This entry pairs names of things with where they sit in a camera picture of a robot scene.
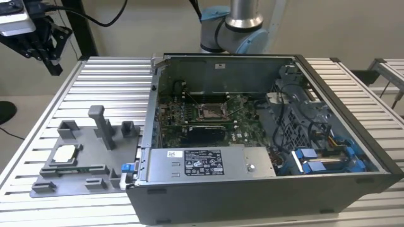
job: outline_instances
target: warning label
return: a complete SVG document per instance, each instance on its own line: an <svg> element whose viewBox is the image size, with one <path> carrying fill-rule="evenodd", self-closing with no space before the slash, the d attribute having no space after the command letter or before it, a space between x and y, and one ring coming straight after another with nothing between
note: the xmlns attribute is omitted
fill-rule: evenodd
<svg viewBox="0 0 404 227"><path fill-rule="evenodd" d="M186 150L186 175L207 176L224 175L220 150Z"/></svg>

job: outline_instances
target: blue tab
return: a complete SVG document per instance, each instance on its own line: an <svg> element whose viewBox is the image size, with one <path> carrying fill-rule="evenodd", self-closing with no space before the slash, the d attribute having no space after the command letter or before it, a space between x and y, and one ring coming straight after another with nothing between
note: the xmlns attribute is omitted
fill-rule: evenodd
<svg viewBox="0 0 404 227"><path fill-rule="evenodd" d="M296 153L296 157L298 157L299 159L303 159L302 149L298 149L298 150L295 151L295 153Z"/></svg>
<svg viewBox="0 0 404 227"><path fill-rule="evenodd" d="M123 173L134 173L135 172L135 164L123 164L122 165Z"/></svg>
<svg viewBox="0 0 404 227"><path fill-rule="evenodd" d="M355 151L354 151L352 147L347 147L347 152L348 152L350 157L355 156Z"/></svg>
<svg viewBox="0 0 404 227"><path fill-rule="evenodd" d="M302 168L303 168L303 173L304 174L310 174L311 173L311 169L310 169L308 163L303 163L302 164Z"/></svg>
<svg viewBox="0 0 404 227"><path fill-rule="evenodd" d="M299 150L302 150L303 157L306 157L308 159L314 159L314 158L319 157L315 149L300 148Z"/></svg>
<svg viewBox="0 0 404 227"><path fill-rule="evenodd" d="M323 162L320 162L320 161L308 162L308 165L310 165L312 172L319 172L319 171L327 170Z"/></svg>

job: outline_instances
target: white wall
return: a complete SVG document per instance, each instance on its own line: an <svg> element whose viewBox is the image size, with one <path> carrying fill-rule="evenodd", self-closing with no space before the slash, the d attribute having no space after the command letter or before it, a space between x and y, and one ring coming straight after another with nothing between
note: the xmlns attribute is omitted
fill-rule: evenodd
<svg viewBox="0 0 404 227"><path fill-rule="evenodd" d="M52 15L58 25L63 25L59 13ZM80 50L72 37L72 44L76 47L78 54ZM72 46L68 43L62 58L63 74L51 76L42 61L35 58L27 59L18 54L12 49L0 44L0 96L32 96L32 95L52 95L58 92L75 64L76 56L72 51Z"/></svg>
<svg viewBox="0 0 404 227"><path fill-rule="evenodd" d="M352 69L404 58L404 0L290 0L274 53L338 57Z"/></svg>

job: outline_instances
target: cable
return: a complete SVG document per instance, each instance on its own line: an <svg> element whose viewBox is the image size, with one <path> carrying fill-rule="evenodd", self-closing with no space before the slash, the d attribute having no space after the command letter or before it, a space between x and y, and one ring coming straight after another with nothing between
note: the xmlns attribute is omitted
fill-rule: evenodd
<svg viewBox="0 0 404 227"><path fill-rule="evenodd" d="M26 138L20 137L20 136L16 136L16 135L11 134L11 133L10 133L4 128L2 128L2 127L0 127L0 130L2 130L3 132L6 132L7 135L10 135L10 136L12 136L12 137L15 137L15 138L19 138L20 140L24 140L24 139L26 139Z"/></svg>
<svg viewBox="0 0 404 227"><path fill-rule="evenodd" d="M382 94L380 94L379 98L382 98L382 96L383 96L383 94L384 94L384 92L386 92L386 89L387 89L387 87L390 86L390 84L391 84L391 82L387 83L387 85L386 85L386 87L384 87L384 89L383 89L383 91L382 91Z"/></svg>
<svg viewBox="0 0 404 227"><path fill-rule="evenodd" d="M58 13L59 13L59 16L60 16L63 25L64 25L66 27L68 27L68 26L66 25L66 22L64 22L64 19L63 19L63 16L62 16L62 13L60 13L59 10L58 10ZM74 52L75 52L75 55L76 55L76 60L79 60L79 54L78 54L78 52L76 52L76 48L75 48L75 46L74 46L74 43L71 42L71 39L70 39L70 43L71 43L71 48L74 49Z"/></svg>
<svg viewBox="0 0 404 227"><path fill-rule="evenodd" d="M127 7L127 4L128 4L128 0L124 1L124 5L122 6L120 8L120 11L119 11L119 14L116 15L116 17L111 20L110 23L107 24L103 24L102 22L99 22L95 18L92 18L90 15L87 14L83 14L80 12L76 11L76 9L74 8L68 8L68 7L64 7L64 6L50 6L48 10L47 11L56 11L56 10L64 10L67 12L71 12L82 17L84 17L86 19L91 20L94 23L96 23L98 25L100 25L102 27L110 27L111 25L115 24L115 22L119 20L124 10L126 10L126 7Z"/></svg>
<svg viewBox="0 0 404 227"><path fill-rule="evenodd" d="M396 107L398 102L399 102L399 100L395 100L395 101L394 101L394 103L392 103L392 110L394 110L394 108Z"/></svg>
<svg viewBox="0 0 404 227"><path fill-rule="evenodd" d="M200 6L199 6L199 3L198 3L198 0L188 0L194 9L195 9L195 12L198 14L198 18L200 19L202 21L202 17L203 17L203 13L202 13L202 10L200 10Z"/></svg>

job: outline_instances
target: metal sheet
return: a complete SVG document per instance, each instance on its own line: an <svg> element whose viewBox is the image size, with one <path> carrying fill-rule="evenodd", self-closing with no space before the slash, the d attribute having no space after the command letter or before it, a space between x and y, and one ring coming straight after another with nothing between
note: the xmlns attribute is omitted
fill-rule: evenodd
<svg viewBox="0 0 404 227"><path fill-rule="evenodd" d="M391 113L380 100L375 99L366 87L358 83L352 75L330 59L310 59L318 66L318 72L326 77L326 82L340 98L348 103L348 109L358 117L383 117L383 120L362 121L371 135L384 146L388 147L388 154L396 160L398 165L404 168L404 146L400 142L404 137L404 127L398 117ZM86 117L87 109L91 105L103 104L107 108L106 114L111 117L111 122L119 124L123 120L135 120L135 124L143 127L143 111L147 102L143 99L120 100L127 93L147 93L151 81L147 78L135 79L139 70L128 69L128 65L150 64L150 59L92 57L86 62L86 70L72 74L64 85L68 92L59 92L60 101L55 99L55 105L42 118L43 125L34 129L31 137L35 142L23 144L22 157L14 158L16 167L12 169L6 184L0 189L0 225L2 226L138 226L138 216L131 206L126 193L98 194L84 196L67 196L55 198L32 199L28 193L31 183L36 180L39 169L47 159L50 147L55 142L56 127L62 119L75 119L79 125L94 125L91 119ZM344 85L335 85L331 77L348 78L342 81ZM352 96L352 92L359 92L360 96ZM80 99L79 97L96 97L98 94L118 94L108 101L95 101ZM74 101L63 100L67 95L79 94ZM364 227L364 226L403 226L404 225L404 182L395 184L384 193L364 196L339 215L311 215L300 217L280 217L254 220L235 220L212 223L195 223L204 227L230 226L302 226L302 227Z"/></svg>

